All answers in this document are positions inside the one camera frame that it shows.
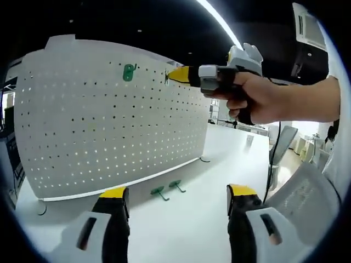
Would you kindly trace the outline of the person's right hand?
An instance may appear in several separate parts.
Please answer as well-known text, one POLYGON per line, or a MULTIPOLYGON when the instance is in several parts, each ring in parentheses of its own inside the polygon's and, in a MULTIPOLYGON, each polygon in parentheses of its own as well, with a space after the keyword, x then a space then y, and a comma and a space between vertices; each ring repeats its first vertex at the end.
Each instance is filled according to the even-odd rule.
POLYGON ((240 99, 233 91, 216 91, 214 95, 216 99, 227 102, 230 117, 238 120, 239 113, 249 108, 250 119, 254 124, 288 121, 287 87, 248 72, 237 73, 234 84, 241 86, 249 98, 240 99))

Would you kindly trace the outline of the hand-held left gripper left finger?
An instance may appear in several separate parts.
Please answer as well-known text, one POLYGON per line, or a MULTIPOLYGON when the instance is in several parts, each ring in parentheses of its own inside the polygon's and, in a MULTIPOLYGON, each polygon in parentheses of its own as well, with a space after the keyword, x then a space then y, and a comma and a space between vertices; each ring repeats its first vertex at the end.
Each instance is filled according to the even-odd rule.
POLYGON ((63 230, 50 262, 127 262, 129 235, 129 189, 107 190, 63 230))

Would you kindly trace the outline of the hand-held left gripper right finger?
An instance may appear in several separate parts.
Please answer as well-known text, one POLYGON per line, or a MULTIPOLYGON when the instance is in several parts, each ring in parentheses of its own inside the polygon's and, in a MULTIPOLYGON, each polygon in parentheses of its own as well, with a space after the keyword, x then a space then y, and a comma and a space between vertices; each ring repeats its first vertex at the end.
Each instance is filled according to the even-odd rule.
POLYGON ((231 262, 303 262, 313 250, 247 186, 227 185, 227 213, 231 262))

